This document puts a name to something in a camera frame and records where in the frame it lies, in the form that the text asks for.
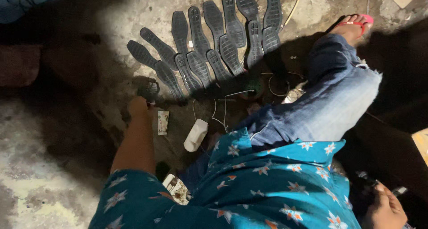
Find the person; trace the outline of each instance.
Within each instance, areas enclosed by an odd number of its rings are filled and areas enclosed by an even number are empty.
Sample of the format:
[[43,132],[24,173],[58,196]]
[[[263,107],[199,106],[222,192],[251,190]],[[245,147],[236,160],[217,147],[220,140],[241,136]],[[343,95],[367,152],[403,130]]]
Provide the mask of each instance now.
[[[134,98],[89,228],[360,228],[349,182],[330,164],[382,79],[353,47],[372,26],[366,19],[346,16],[314,44],[301,98],[261,108],[217,141],[188,205],[176,204],[153,176],[151,113]],[[375,194],[363,227],[402,228],[407,217],[397,198],[383,184]]]

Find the jeans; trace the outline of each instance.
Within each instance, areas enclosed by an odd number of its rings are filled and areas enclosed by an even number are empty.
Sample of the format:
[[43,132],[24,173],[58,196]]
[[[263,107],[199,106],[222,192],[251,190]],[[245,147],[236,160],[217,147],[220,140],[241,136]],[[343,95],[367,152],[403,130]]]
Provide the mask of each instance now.
[[[382,75],[362,64],[344,37],[327,34],[308,57],[306,93],[293,103],[267,105],[243,120],[254,149],[284,146],[296,139],[338,141],[364,114],[377,95]],[[180,175],[192,191],[205,174],[204,154]]]

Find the pink flip flop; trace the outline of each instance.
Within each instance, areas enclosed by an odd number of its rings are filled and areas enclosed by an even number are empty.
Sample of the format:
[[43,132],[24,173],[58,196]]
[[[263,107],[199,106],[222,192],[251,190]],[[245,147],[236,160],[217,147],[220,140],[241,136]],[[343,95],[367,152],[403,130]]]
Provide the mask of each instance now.
[[361,26],[361,34],[357,37],[357,38],[360,38],[364,34],[364,30],[365,30],[364,24],[365,23],[371,23],[371,24],[373,24],[373,18],[370,15],[367,15],[367,14],[359,14],[359,15],[366,18],[366,21],[364,23],[342,22],[342,23],[337,24],[335,27],[341,26],[341,25],[346,25],[346,24],[360,25]]

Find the textured sole pattern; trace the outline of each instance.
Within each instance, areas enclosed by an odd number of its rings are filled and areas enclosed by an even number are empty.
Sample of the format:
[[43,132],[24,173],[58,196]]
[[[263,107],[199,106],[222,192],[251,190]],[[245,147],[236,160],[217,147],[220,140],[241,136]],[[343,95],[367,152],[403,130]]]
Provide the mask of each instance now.
[[187,54],[189,52],[187,49],[189,27],[187,26],[185,13],[183,13],[183,11],[174,12],[171,24],[171,33],[173,34],[178,53]]
[[280,45],[280,37],[274,27],[263,29],[263,50],[265,54],[275,51]]
[[211,29],[214,39],[214,49],[220,52],[219,40],[224,34],[223,16],[221,15],[220,9],[214,1],[206,1],[203,4],[205,23]]
[[126,47],[136,61],[155,69],[154,64],[157,63],[158,60],[150,54],[145,46],[137,43],[136,41],[129,40]]
[[190,94],[194,94],[198,90],[203,89],[198,79],[196,79],[192,72],[190,72],[189,63],[187,63],[187,58],[184,54],[179,53],[175,56],[175,64],[177,65],[177,68],[179,68],[185,87]]
[[140,36],[158,51],[162,61],[164,61],[172,70],[177,71],[177,66],[174,62],[175,51],[172,47],[164,43],[148,28],[142,28],[140,30]]
[[249,33],[249,53],[247,57],[248,69],[252,69],[260,60],[263,59],[263,50],[261,41],[263,39],[259,22],[250,21],[248,23]]
[[204,60],[195,51],[187,54],[187,61],[189,62],[190,70],[198,76],[204,88],[208,88],[211,84],[211,75],[208,66]]
[[179,87],[179,82],[175,77],[174,72],[168,67],[168,65],[163,61],[158,61],[154,64],[156,74],[158,78],[169,88],[174,99],[180,104],[185,104],[185,96]]
[[190,32],[195,51],[206,61],[206,53],[211,49],[207,37],[202,31],[201,13],[198,7],[190,7],[187,11],[190,23]]
[[236,6],[248,21],[257,20],[259,9],[255,0],[236,0]]
[[223,67],[220,55],[215,50],[209,50],[207,52],[207,59],[220,84],[230,81],[230,79],[233,78],[232,74]]
[[242,23],[236,16],[235,0],[221,0],[223,4],[224,22],[226,33],[234,41],[237,48],[244,47],[247,43],[247,36]]
[[220,37],[220,54],[234,76],[245,72],[238,60],[238,50],[227,34]]
[[267,0],[265,17],[263,18],[263,27],[273,27],[276,32],[279,31],[282,23],[281,0]]

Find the white plastic bottle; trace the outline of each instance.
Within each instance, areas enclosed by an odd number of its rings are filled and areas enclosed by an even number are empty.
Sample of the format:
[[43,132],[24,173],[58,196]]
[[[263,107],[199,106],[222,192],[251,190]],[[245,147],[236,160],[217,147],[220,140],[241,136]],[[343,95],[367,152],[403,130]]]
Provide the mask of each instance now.
[[207,133],[208,123],[200,118],[197,119],[184,142],[186,150],[189,152],[198,150]]

